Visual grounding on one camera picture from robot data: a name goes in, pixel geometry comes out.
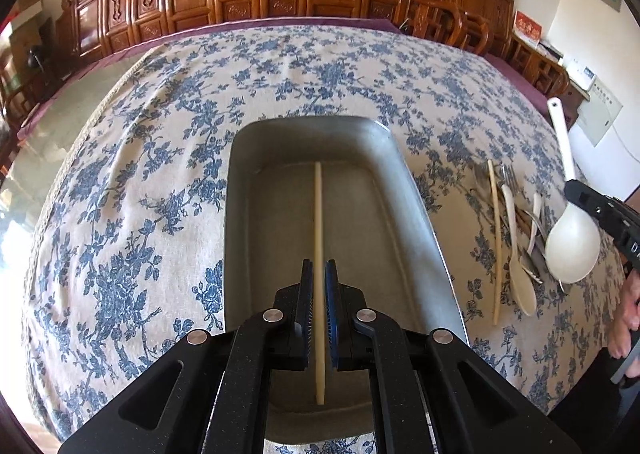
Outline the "person's right hand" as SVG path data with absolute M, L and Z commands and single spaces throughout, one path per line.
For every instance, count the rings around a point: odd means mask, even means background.
M 615 359 L 626 358 L 631 350 L 631 332 L 639 328 L 640 279 L 632 270 L 620 288 L 620 300 L 608 331 L 608 353 Z

